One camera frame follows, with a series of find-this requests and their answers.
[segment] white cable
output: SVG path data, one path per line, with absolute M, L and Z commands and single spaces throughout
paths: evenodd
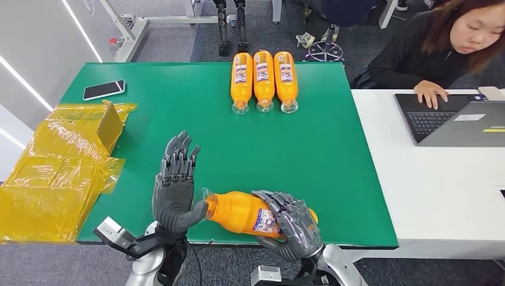
M 395 16 L 395 15 L 391 16 L 391 18 L 396 18 L 396 19 L 400 19 L 400 20 L 403 20 L 403 21 L 407 21 L 407 19 Z
M 92 8 L 89 8 L 88 2 L 86 0 L 82 0 L 86 8 L 88 9 L 89 12 L 91 12 L 91 16 L 93 17 L 95 15 L 95 0 L 91 0 Z

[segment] plastic bottle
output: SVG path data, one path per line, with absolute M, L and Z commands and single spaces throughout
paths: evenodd
M 288 52 L 278 52 L 274 58 L 275 85 L 282 104 L 280 110 L 293 113 L 298 110 L 298 80 L 293 56 Z
M 264 113 L 273 110 L 274 77 L 272 55 L 268 51 L 254 54 L 254 95 L 258 99 L 256 108 Z
M 209 194 L 207 219 L 236 234 L 284 238 L 272 211 L 260 198 L 244 192 Z M 308 209 L 317 223 L 317 215 Z
M 230 88 L 236 114 L 249 111 L 248 101 L 253 95 L 253 58 L 246 52 L 235 55 L 232 64 L 232 84 Z

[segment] bottle label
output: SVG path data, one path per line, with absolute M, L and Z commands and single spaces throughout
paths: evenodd
M 235 83 L 247 81 L 247 57 L 240 55 L 235 58 Z
M 289 57 L 279 56 L 280 67 L 280 81 L 293 82 L 293 69 L 291 66 L 291 59 Z
M 267 64 L 267 55 L 266 54 L 258 54 L 254 57 L 256 61 L 256 78 L 258 82 L 262 82 L 264 80 L 268 80 L 268 64 Z
M 256 223 L 252 228 L 253 231 L 267 232 L 267 233 L 278 233 L 279 225 L 277 220 L 273 216 L 271 210 L 259 209 L 258 218 L 256 218 Z

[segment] phone screen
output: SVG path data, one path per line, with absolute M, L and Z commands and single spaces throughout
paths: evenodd
M 124 80 L 104 83 L 103 85 L 90 86 L 84 90 L 84 100 L 106 97 L 119 94 L 124 91 Z

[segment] woman's hair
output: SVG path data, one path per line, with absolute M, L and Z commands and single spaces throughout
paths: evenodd
M 505 0 L 452 0 L 434 9 L 422 51 L 431 54 L 435 51 L 450 49 L 452 47 L 451 29 L 457 19 L 472 10 L 500 4 L 505 4 Z M 501 33 L 499 40 L 491 46 L 469 54 L 469 70 L 472 73 L 482 70 L 505 48 L 504 35 L 505 33 Z

